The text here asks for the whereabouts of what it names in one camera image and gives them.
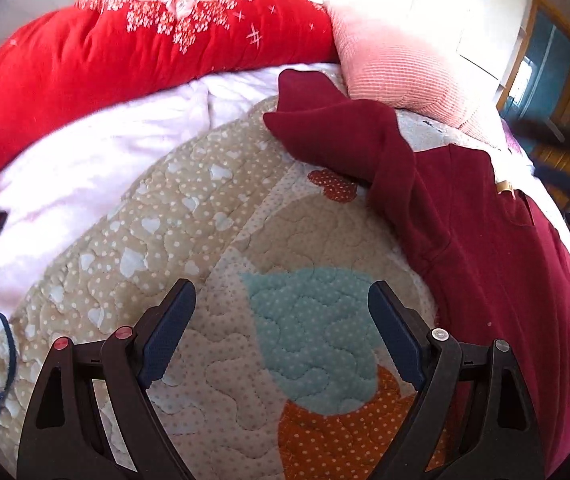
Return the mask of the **teal glass door panel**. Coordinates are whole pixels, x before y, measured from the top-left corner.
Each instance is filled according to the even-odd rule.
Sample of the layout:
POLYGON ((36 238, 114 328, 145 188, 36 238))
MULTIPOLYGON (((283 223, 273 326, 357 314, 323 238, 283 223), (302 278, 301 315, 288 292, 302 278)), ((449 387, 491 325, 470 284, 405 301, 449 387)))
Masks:
POLYGON ((529 44, 500 115, 516 138, 524 122, 545 124, 570 73, 570 38, 544 11, 536 12, 529 44))

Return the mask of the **pink ribbed pillow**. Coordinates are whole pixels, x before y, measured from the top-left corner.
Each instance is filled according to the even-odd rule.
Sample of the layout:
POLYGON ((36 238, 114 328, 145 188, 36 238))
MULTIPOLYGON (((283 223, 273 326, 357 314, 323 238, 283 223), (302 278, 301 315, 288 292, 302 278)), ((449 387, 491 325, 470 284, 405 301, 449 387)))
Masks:
POLYGON ((343 80, 352 99, 402 108, 504 150, 495 104, 462 59, 401 30, 329 6, 343 80))

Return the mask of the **white bed sheet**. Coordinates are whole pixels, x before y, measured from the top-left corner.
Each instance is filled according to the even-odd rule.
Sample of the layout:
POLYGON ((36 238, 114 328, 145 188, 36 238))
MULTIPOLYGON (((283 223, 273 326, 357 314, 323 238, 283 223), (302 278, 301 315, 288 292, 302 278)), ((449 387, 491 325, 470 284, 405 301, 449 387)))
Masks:
POLYGON ((317 196, 262 116, 279 69, 210 75, 48 134, 0 172, 0 360, 42 362, 206 290, 271 212, 317 196))

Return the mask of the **red snowflake duvet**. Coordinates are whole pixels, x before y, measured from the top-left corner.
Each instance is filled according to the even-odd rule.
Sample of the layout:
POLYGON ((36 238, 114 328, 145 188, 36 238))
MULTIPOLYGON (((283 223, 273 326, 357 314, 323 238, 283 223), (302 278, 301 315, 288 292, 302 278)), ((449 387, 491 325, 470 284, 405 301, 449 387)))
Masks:
POLYGON ((310 0, 77 0, 0 45, 0 171, 97 110, 213 73, 336 58, 310 0))

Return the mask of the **patchwork heart quilt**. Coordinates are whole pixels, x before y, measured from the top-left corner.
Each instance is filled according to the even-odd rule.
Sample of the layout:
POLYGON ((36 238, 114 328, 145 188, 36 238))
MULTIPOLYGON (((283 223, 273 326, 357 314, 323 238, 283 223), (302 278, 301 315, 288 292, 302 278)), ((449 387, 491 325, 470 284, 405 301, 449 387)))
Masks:
MULTIPOLYGON (((146 391, 189 479, 374 479, 415 399, 367 297, 384 281, 436 328, 427 287, 362 188, 296 162, 317 196, 271 212, 245 246, 227 250, 206 290, 188 280, 194 312, 146 391)), ((15 375, 0 411, 0 479, 19 479, 20 436, 46 360, 19 357, 0 360, 15 375)), ((131 468, 105 382, 94 391, 115 460, 131 468)))

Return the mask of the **dark red fleece garment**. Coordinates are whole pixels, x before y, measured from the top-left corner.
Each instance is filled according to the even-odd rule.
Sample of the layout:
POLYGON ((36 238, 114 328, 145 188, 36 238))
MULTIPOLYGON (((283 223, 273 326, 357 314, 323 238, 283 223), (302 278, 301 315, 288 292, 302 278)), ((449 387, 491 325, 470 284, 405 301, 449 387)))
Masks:
POLYGON ((367 186, 440 327, 512 346, 555 471, 570 453, 570 255, 535 201, 500 192, 483 151, 414 151, 390 106, 349 99, 318 72, 281 73, 263 120, 294 158, 367 186))

